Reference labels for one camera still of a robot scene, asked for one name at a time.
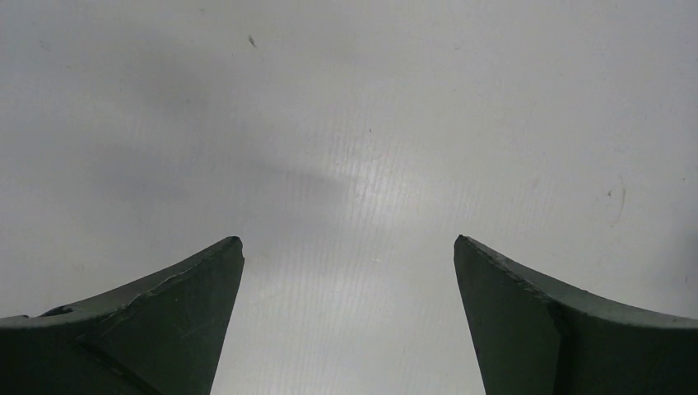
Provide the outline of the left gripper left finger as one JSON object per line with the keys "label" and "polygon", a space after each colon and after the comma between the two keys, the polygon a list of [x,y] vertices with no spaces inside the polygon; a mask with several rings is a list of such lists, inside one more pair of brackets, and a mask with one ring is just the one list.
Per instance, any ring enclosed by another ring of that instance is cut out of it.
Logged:
{"label": "left gripper left finger", "polygon": [[208,394],[244,269],[227,237],[39,316],[1,321],[4,394]]}

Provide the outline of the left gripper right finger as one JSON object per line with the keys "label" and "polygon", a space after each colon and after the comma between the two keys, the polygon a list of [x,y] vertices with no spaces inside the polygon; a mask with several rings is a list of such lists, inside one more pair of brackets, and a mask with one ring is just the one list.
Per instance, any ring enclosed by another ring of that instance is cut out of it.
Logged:
{"label": "left gripper right finger", "polygon": [[581,290],[467,236],[454,268],[487,393],[696,393],[695,319]]}

